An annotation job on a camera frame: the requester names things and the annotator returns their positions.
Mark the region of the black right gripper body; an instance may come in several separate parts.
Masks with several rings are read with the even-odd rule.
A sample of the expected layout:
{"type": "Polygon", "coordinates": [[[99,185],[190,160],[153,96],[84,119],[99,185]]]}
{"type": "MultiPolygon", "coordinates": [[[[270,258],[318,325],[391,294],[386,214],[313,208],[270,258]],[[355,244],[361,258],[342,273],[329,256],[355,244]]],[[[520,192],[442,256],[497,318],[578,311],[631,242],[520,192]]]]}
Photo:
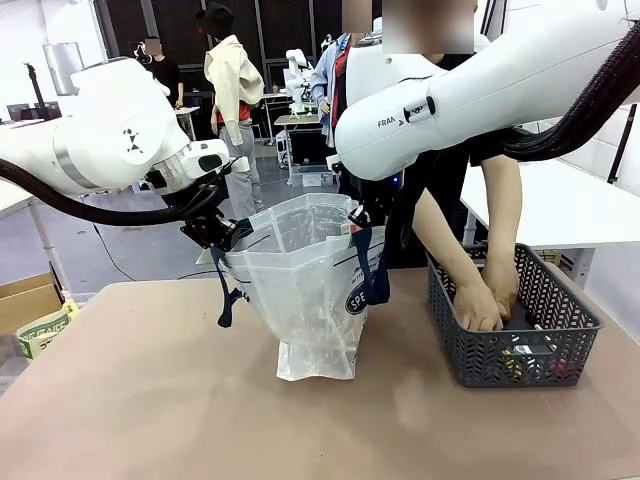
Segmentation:
{"type": "Polygon", "coordinates": [[[396,183],[394,180],[361,180],[359,193],[360,205],[363,205],[369,213],[371,226],[384,225],[390,214],[393,198],[396,194],[396,183]]]}

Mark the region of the person's left hand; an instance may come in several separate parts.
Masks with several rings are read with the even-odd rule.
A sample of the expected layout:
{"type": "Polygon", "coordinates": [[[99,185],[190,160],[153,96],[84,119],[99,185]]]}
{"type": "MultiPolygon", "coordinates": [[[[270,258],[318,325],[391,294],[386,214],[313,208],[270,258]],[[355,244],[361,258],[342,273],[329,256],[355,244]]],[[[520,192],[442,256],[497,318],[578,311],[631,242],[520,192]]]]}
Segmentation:
{"type": "Polygon", "coordinates": [[[513,259],[489,259],[482,277],[491,290],[501,318],[509,321],[517,299],[520,279],[513,259]]]}

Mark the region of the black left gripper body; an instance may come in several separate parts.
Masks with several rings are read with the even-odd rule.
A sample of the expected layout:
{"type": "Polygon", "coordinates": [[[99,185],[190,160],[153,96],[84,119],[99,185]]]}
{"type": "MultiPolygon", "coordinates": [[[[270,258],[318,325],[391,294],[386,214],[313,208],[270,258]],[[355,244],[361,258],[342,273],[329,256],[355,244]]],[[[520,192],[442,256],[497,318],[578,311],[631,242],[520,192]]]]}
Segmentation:
{"type": "Polygon", "coordinates": [[[240,223],[220,212],[209,213],[187,219],[180,230],[202,249],[230,251],[239,240],[240,223]]]}

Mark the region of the person's right hand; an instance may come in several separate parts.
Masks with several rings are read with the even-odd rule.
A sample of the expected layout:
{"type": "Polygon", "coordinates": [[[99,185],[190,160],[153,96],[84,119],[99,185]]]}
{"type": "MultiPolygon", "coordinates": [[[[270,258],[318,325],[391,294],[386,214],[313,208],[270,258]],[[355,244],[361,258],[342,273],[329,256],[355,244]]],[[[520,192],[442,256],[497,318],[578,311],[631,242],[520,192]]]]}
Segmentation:
{"type": "Polygon", "coordinates": [[[456,288],[454,312],[461,327],[469,331],[498,331],[503,328],[498,304],[482,280],[456,288]]]}

